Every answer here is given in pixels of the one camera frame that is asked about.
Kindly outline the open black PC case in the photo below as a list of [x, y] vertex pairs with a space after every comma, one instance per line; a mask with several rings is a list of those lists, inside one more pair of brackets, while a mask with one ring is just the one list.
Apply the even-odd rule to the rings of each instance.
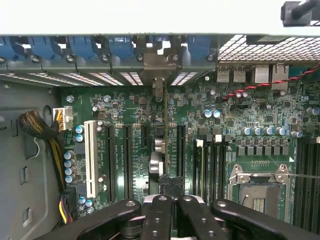
[[[169, 87], [187, 87], [205, 77], [217, 80], [217, 67], [244, 66], [242, 90], [289, 83], [320, 71], [320, 31], [313, 34], [248, 33], [100, 33], [76, 35], [8, 35], [15, 39], [17, 60], [0, 57], [0, 240], [35, 240], [66, 226], [59, 212], [60, 195], [67, 186], [65, 174], [66, 131], [59, 132], [53, 108], [66, 108], [62, 91], [70, 88], [152, 86], [143, 79], [144, 53], [149, 35], [211, 37], [209, 55], [191, 59], [188, 46], [177, 50], [177, 75]], [[28, 37], [54, 37], [60, 58], [46, 60], [35, 55]], [[70, 47], [69, 36], [93, 36], [98, 57], [84, 60]], [[131, 36], [133, 56], [112, 55], [109, 37]], [[289, 66], [288, 79], [272, 82], [273, 65]], [[254, 82], [256, 66], [269, 65], [269, 83]], [[170, 240], [196, 240], [178, 236], [173, 200]], [[126, 224], [124, 236], [109, 240], [140, 240], [141, 226]]]

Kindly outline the green motherboard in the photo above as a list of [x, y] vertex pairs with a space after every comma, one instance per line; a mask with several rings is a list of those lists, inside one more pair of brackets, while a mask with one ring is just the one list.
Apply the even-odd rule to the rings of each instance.
[[[259, 87], [243, 90], [241, 84], [220, 83], [210, 77], [189, 86], [168, 87], [169, 173], [164, 173], [161, 145], [164, 125], [162, 105], [153, 90], [143, 86], [74, 87], [62, 91], [62, 104], [72, 108], [73, 127], [64, 134], [64, 171], [68, 187], [75, 187], [77, 218], [123, 199], [144, 202], [150, 195], [172, 197], [174, 179], [182, 178], [182, 191], [209, 205], [215, 198], [215, 135], [228, 143], [228, 178], [234, 164], [245, 171], [274, 171], [286, 164], [297, 173], [298, 140], [312, 145], [312, 176], [315, 176], [315, 145], [320, 144], [320, 70], [288, 82], [287, 90]], [[97, 122], [98, 194], [87, 197], [84, 122]], [[150, 127], [149, 147], [142, 147], [141, 125]], [[108, 202], [106, 125], [114, 127], [115, 202]], [[133, 197], [125, 198], [123, 126], [132, 127]], [[177, 125], [185, 125], [184, 177], [177, 176]], [[211, 202], [207, 203], [207, 147], [212, 142]]]

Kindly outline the white power connector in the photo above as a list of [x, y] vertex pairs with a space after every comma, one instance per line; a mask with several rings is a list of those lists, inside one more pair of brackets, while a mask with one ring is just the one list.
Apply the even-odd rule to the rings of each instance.
[[58, 131], [66, 131], [73, 127], [73, 109], [71, 107], [53, 108], [53, 121], [58, 124]]

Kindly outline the silver ethernet port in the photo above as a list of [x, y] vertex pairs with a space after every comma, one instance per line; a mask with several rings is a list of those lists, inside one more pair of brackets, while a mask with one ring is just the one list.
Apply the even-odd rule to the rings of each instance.
[[[271, 76], [271, 82], [274, 83], [276, 81], [282, 81], [287, 80], [289, 77], [289, 66], [285, 65], [284, 63], [280, 64], [274, 64], [272, 67], [272, 76]], [[288, 89], [288, 83], [277, 83], [272, 84], [271, 87], [272, 90], [284, 90], [286, 91]]]

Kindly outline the white PCI expansion slot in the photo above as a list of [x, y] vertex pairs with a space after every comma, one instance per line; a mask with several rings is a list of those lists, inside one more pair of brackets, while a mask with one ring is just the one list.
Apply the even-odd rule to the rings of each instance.
[[88, 198], [96, 198], [99, 192], [99, 174], [97, 122], [95, 120], [88, 120], [84, 122], [84, 147], [86, 195]]

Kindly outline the black long expansion slot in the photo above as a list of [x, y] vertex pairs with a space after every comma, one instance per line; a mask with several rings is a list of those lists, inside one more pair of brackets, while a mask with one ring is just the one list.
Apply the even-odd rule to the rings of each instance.
[[115, 130], [110, 124], [105, 126], [106, 185], [108, 202], [116, 201], [116, 160]]
[[185, 175], [185, 148], [186, 148], [186, 126], [177, 125], [176, 132], [176, 175], [184, 177]]
[[125, 124], [123, 130], [123, 167], [124, 167], [124, 196], [133, 197], [133, 147], [132, 126]]

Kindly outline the black short expansion slot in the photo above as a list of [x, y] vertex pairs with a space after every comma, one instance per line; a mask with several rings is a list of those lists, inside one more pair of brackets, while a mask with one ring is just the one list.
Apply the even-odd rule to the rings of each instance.
[[150, 146], [150, 126], [148, 124], [142, 124], [141, 130], [141, 147], [148, 148]]

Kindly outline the CPU socket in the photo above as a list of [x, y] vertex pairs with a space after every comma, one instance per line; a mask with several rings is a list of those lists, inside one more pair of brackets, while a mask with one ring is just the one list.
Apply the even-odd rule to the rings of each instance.
[[281, 163], [273, 171], [243, 170], [234, 164], [227, 180], [226, 198], [247, 208], [292, 222], [292, 180]]

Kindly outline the silver USB port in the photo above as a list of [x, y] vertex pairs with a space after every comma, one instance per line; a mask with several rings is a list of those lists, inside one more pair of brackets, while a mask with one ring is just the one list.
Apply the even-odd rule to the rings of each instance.
[[246, 69], [243, 65], [238, 65], [233, 68], [233, 82], [234, 83], [246, 82]]
[[228, 83], [230, 81], [230, 71], [228, 66], [217, 67], [217, 80], [218, 83]]

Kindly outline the thin metal locking lever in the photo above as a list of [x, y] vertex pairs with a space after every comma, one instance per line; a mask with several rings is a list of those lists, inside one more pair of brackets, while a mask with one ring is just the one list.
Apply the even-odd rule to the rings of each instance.
[[317, 175], [306, 175], [306, 174], [293, 174], [293, 173], [288, 173], [287, 174], [290, 177], [297, 177], [297, 178], [307, 178], [307, 179], [317, 179], [320, 180], [320, 176]]

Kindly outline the silver port block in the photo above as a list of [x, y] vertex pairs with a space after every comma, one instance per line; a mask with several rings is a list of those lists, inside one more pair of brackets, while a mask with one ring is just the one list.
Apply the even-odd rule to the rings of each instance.
[[269, 65], [257, 65], [254, 70], [254, 83], [267, 84], [269, 83]]

